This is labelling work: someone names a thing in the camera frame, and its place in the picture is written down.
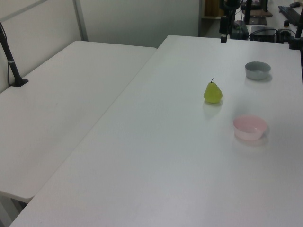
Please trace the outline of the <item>dark robot gripper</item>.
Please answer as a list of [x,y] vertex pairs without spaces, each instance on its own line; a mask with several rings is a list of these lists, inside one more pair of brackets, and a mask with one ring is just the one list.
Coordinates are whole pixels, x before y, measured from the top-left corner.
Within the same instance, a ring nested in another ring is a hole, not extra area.
[[219,33],[221,34],[221,43],[227,43],[227,33],[229,26],[229,18],[227,16],[223,16],[220,18],[220,27]]

